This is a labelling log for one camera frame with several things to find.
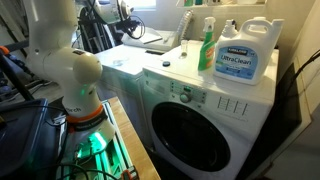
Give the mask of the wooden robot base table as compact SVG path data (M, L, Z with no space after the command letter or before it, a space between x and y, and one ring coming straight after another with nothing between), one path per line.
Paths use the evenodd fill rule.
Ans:
M100 102L78 118L68 116L58 180L160 180L120 101Z

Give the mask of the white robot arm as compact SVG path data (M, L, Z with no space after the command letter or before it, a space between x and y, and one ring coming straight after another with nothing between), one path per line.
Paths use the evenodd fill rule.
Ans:
M62 89L62 105L76 145L99 133L109 142L115 129L96 92L102 65L92 53L71 45L78 26L75 0L23 0L29 27L27 65Z

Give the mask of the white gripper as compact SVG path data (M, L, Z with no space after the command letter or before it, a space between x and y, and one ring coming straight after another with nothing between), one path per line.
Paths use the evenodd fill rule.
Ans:
M96 0L94 9L107 24L125 21L133 12L133 8L125 0Z

